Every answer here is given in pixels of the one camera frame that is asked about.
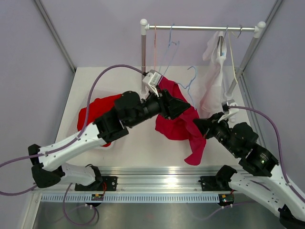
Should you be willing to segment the crimson t shirt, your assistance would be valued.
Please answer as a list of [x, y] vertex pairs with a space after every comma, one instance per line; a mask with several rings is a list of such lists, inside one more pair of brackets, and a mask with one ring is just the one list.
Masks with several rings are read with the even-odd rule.
[[192, 166], [201, 163], [206, 146], [206, 139], [193, 122], [194, 119], [198, 118], [198, 112], [191, 106], [174, 120], [165, 119], [158, 115], [155, 122], [155, 130], [169, 140], [189, 141], [192, 153], [184, 161]]

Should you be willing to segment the light blue wire hanger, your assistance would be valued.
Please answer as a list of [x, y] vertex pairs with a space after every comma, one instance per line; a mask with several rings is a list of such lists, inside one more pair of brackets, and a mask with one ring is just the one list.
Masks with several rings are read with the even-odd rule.
[[159, 71], [161, 71], [162, 68], [164, 67], [164, 71], [163, 71], [164, 75], [166, 75], [169, 67], [172, 65], [172, 62], [173, 62], [173, 60], [176, 56], [176, 53], [179, 49], [179, 46], [180, 46], [180, 41], [174, 41], [172, 39], [172, 32], [173, 32], [174, 26], [175, 26], [175, 23], [173, 23], [170, 26], [167, 47], [163, 54], [163, 57], [162, 57], [162, 60], [161, 60], [160, 66], [159, 66]]

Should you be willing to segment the red t shirt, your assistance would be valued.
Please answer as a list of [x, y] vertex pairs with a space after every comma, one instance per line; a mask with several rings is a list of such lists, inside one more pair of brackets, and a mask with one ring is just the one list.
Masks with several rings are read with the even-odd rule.
[[[119, 99], [121, 94], [115, 94], [107, 97], [97, 97], [90, 102], [87, 124], [94, 122], [97, 118], [110, 111], [114, 106], [114, 101]], [[87, 108], [84, 107], [79, 111], [77, 130], [81, 131], [85, 122]]]

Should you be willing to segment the pink wire hanger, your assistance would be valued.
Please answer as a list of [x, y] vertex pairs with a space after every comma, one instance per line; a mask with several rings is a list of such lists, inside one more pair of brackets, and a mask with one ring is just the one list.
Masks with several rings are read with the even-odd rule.
[[156, 71], [157, 65], [157, 29], [156, 24], [154, 24], [154, 59], [153, 59], [153, 69]]

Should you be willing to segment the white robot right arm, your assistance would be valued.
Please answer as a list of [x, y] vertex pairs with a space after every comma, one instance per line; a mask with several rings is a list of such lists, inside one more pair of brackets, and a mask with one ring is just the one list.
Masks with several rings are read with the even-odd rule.
[[252, 176], [262, 180], [253, 182], [237, 170], [224, 165], [215, 175], [220, 189], [233, 189], [261, 204], [279, 218], [286, 229], [305, 227], [305, 203], [284, 179], [281, 165], [274, 155], [257, 143], [258, 134], [246, 122], [232, 128], [222, 120], [222, 113], [193, 122], [206, 138], [215, 138]]

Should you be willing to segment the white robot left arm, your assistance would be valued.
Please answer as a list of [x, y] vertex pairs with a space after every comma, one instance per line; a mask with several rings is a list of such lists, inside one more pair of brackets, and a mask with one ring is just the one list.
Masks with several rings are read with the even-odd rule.
[[128, 128], [156, 115], [173, 120], [190, 107], [188, 102], [171, 96], [167, 90], [160, 91], [159, 95], [149, 94], [146, 99], [140, 99], [133, 91], [124, 92], [114, 101], [110, 111], [88, 124], [84, 130], [53, 145], [29, 146], [32, 177], [39, 188], [52, 187], [62, 182], [74, 183], [76, 191], [98, 190], [103, 184], [98, 167], [80, 167], [67, 161], [128, 135]]

